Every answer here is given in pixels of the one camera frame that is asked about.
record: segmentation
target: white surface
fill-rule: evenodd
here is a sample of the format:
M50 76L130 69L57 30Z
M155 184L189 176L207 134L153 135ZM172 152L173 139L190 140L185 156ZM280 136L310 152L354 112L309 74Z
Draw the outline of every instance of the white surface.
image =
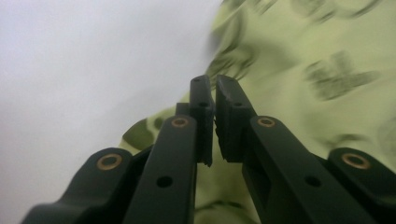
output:
M0 1L0 223L174 105L213 57L218 1Z

